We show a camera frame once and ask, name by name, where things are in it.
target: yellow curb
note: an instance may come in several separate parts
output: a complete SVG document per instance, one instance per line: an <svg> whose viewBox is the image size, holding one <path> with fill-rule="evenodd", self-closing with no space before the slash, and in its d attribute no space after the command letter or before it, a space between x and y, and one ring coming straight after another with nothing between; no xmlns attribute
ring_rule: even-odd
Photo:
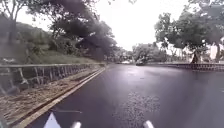
<svg viewBox="0 0 224 128"><path fill-rule="evenodd" d="M33 122L35 119L37 119L39 116L41 116L42 114L44 114L45 112L47 112L50 108L52 108L54 105L56 105L57 103L59 103L60 101L62 101L64 98L66 98L67 96L69 96L70 94L74 93L75 91L77 91L79 88L81 88L83 85L85 85L87 82L89 82L90 80L92 80L94 77L98 76L100 73L102 73L105 70L102 69L100 71L98 71L97 73L93 74L89 79L87 79L86 81L84 81L83 83L81 83L80 85L76 86L74 89L70 90L69 92L65 93L64 95L62 95L61 97L55 99L54 101L52 101L51 103L49 103L48 105L44 106L43 108L41 108L39 111L35 112L34 114L32 114L31 116L27 117L26 119L24 119L23 121L21 121L17 126L15 126L14 128L24 128L27 125L29 125L31 122Z"/></svg>

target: tree trunk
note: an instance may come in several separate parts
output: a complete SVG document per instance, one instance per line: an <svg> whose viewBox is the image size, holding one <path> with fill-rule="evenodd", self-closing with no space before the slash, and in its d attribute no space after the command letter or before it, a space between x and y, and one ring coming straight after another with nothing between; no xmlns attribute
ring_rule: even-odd
<svg viewBox="0 0 224 128"><path fill-rule="evenodd" d="M8 44L13 44L16 35L16 21L11 19L9 26Z"/></svg>
<svg viewBox="0 0 224 128"><path fill-rule="evenodd" d="M217 46L217 53L216 53L216 57L215 57L215 62L219 63L219 59L220 59L220 45L219 45L219 42L215 42L215 45Z"/></svg>
<svg viewBox="0 0 224 128"><path fill-rule="evenodd" d="M197 56L196 51L195 51L194 52L194 57L193 57L193 59L191 61L191 64L197 64L197 63L198 63L198 56Z"/></svg>

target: wet road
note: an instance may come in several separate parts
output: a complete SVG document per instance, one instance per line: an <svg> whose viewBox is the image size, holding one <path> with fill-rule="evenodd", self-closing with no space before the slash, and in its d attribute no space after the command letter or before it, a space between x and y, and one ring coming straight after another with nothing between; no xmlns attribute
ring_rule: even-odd
<svg viewBox="0 0 224 128"><path fill-rule="evenodd" d="M112 65L28 127L51 112L62 128L223 128L224 73Z"/></svg>

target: grass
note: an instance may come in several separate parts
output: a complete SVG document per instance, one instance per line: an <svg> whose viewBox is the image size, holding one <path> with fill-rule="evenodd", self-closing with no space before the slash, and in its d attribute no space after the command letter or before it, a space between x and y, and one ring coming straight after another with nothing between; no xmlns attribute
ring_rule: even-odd
<svg viewBox="0 0 224 128"><path fill-rule="evenodd" d="M95 60L77 57L75 55L64 55L55 51L44 51L41 55L32 55L32 63L35 64L80 64L98 63Z"/></svg>

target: road marking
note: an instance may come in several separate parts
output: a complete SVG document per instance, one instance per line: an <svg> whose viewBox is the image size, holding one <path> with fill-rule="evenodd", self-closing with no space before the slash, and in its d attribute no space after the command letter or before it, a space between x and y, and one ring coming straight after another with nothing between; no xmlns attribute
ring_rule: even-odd
<svg viewBox="0 0 224 128"><path fill-rule="evenodd" d="M143 124L144 128L154 128L154 126L152 125L152 122L147 120L144 124Z"/></svg>
<svg viewBox="0 0 224 128"><path fill-rule="evenodd" d="M15 126L14 128L24 128L27 125L29 125L31 122L33 122L35 119L37 119L39 116L41 116L42 114L44 114L45 112L47 112L50 108L52 108L54 105L56 105L57 103L59 103L60 101L62 101L64 98L68 97L70 94L74 93L75 91L77 91L79 88L81 88L83 85L85 85L87 82L89 82L90 80L92 80L93 78L95 78L96 76L98 76L100 73L102 73L105 70L102 69L96 73L94 73L93 75L91 75L90 78L86 79L85 81L82 81L81 84L79 84L78 86L76 86L74 89L70 90L69 92L65 93L64 95L60 96L59 98L55 99L54 101L52 101L51 103L49 103L48 105L44 106L43 108L41 108L39 111L35 112L34 114L32 114L31 116L27 117L26 119L24 119L23 121L21 121L17 126Z"/></svg>

